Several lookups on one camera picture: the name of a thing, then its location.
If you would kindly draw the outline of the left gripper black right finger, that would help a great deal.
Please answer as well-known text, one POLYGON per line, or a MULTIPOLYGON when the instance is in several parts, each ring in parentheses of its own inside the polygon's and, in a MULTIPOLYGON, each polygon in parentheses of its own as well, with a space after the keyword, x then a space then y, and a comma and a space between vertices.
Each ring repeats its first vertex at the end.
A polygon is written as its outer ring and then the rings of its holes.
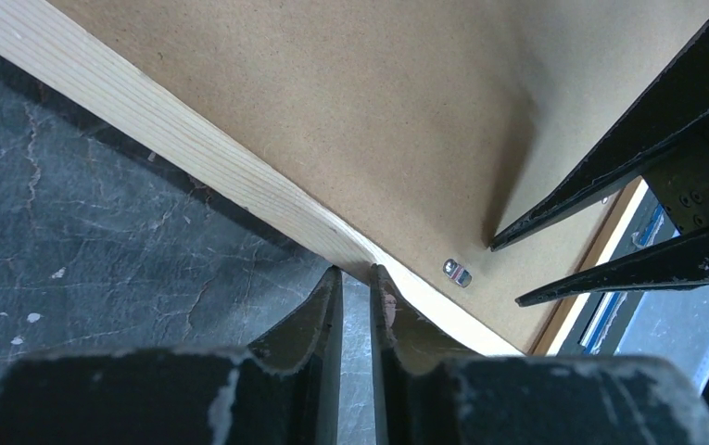
POLYGON ((369 272, 380 444, 709 444, 709 408, 670 362, 484 356, 369 272))

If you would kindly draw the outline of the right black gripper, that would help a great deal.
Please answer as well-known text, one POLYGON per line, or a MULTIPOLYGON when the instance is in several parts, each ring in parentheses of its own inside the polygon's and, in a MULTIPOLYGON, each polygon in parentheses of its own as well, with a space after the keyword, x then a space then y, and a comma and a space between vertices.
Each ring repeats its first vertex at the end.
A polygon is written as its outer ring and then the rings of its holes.
POLYGON ((498 232, 490 248, 506 248, 559 223, 643 173, 682 235, 539 287, 516 298, 517 305, 587 293, 709 286, 709 124, 691 133, 706 121, 709 20, 560 184, 498 232))

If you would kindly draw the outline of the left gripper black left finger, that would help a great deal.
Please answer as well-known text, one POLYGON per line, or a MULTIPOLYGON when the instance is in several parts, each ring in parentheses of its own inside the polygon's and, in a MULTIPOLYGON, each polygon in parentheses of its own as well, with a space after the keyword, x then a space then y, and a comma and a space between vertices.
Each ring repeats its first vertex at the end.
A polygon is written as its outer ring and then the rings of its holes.
POLYGON ((0 380, 0 444, 334 444, 342 273, 244 347, 70 352, 0 380))

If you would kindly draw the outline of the brown backing board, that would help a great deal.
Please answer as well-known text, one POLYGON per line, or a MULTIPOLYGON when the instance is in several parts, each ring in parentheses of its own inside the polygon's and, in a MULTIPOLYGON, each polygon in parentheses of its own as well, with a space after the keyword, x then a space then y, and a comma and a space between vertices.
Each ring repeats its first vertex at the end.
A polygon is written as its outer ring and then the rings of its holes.
POLYGON ((593 148, 709 1, 59 1, 57 8, 529 351, 597 204, 492 236, 593 148))

